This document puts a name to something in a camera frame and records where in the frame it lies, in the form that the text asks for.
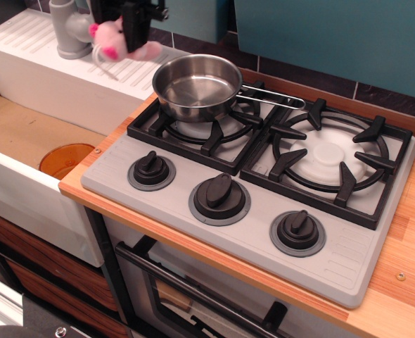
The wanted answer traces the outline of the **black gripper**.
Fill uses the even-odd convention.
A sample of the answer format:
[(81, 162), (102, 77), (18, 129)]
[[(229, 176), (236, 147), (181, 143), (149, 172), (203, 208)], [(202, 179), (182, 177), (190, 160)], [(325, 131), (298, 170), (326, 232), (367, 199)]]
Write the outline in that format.
[(168, 19), (165, 1), (91, 0), (91, 14), (95, 23), (116, 21), (122, 14), (122, 29), (127, 51), (133, 52), (148, 41), (151, 20)]

